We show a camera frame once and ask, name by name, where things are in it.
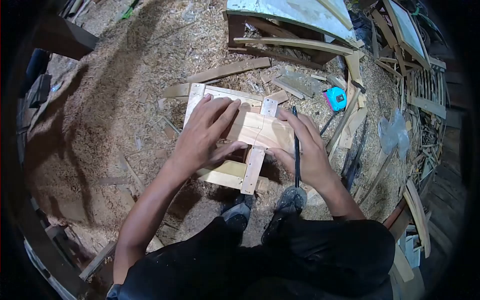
green object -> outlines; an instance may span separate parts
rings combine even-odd
[[[128,9],[123,12],[123,14],[122,14],[122,16],[121,16],[122,19],[128,19],[128,18],[130,18],[130,16],[132,15],[133,9],[134,9],[135,6],[137,6],[137,4],[138,4],[138,1],[139,1],[139,0],[135,0],[135,1],[133,1],[132,4],[130,4],[130,6],[128,7]]]

hand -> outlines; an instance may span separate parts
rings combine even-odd
[[[295,117],[284,109],[280,110],[278,118],[288,121],[300,141],[301,180],[319,193],[326,190],[333,180],[339,180],[330,166],[320,130],[313,119],[302,114]],[[290,173],[295,174],[295,159],[290,154],[280,148],[268,148],[265,153],[280,160]]]
[[[193,109],[177,141],[170,160],[175,170],[190,177],[200,168],[212,165],[238,149],[248,145],[236,141],[216,148],[220,135],[230,125],[241,102],[230,98],[212,99],[210,94]]]

plastic bag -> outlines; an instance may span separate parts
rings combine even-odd
[[[392,149],[398,145],[398,156],[405,161],[407,151],[410,148],[410,139],[408,138],[405,119],[403,119],[398,108],[395,109],[391,122],[388,122],[385,117],[378,121],[378,136],[380,137],[382,151],[385,154],[390,154]]]

black pants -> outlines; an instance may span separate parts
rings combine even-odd
[[[301,286],[301,293],[308,291],[307,298],[392,298],[388,272],[395,241],[382,224],[308,221],[292,215],[283,218],[275,232],[261,246],[239,247],[241,233],[217,217],[192,238],[139,260],[129,269],[118,299],[239,299],[261,294],[251,287],[270,289],[269,296],[276,291],[287,298],[283,290],[301,296],[295,286]]]

right hand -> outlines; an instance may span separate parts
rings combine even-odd
[[[335,180],[339,180],[330,166],[320,130],[313,119],[302,114],[295,117],[285,109],[280,110],[278,118],[288,121],[300,141],[301,180],[320,193],[328,189]],[[290,173],[295,174],[295,159],[289,153],[280,148],[268,148],[265,153],[278,159]]]

